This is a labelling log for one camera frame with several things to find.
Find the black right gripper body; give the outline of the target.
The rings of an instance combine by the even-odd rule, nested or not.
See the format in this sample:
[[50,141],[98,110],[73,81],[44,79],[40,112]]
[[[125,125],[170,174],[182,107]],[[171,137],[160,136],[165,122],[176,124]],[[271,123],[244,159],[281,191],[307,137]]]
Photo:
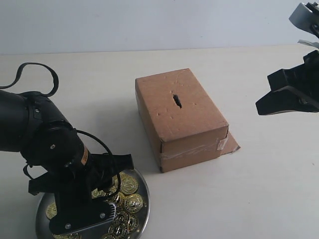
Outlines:
[[319,111],[319,51],[303,60],[301,65],[267,76],[270,92],[255,103],[259,115]]

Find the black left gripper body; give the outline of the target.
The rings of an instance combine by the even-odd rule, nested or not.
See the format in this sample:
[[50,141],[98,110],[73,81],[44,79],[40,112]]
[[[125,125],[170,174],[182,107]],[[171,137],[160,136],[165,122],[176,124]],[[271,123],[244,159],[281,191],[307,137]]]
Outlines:
[[114,219],[116,206],[107,202],[109,196],[92,198],[92,191],[109,189],[113,177],[127,169],[134,169],[129,154],[91,154],[87,164],[75,174],[57,177],[47,172],[31,179],[28,191],[33,195],[44,193],[44,200],[54,197],[57,214],[47,225],[51,234],[82,233]]

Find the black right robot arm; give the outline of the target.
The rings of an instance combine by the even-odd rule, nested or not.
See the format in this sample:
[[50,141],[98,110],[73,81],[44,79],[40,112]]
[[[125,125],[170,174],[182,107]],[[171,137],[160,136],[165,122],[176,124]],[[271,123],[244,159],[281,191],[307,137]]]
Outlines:
[[[298,29],[318,37],[319,4],[299,3],[289,21]],[[319,44],[304,40],[299,43],[316,50],[303,57],[303,64],[267,76],[270,92],[255,103],[259,115],[319,111]]]

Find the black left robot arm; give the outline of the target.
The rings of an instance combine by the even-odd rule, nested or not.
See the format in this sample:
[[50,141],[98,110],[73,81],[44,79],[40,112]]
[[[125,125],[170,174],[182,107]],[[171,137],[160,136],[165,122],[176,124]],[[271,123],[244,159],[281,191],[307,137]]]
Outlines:
[[129,154],[90,153],[79,131],[38,92],[1,91],[0,149],[21,153],[27,167],[45,169],[43,175],[30,178],[28,191],[54,195],[57,215],[50,220],[49,229],[56,235],[110,221],[114,206],[106,197],[92,198],[92,191],[108,189],[114,176],[134,168]]

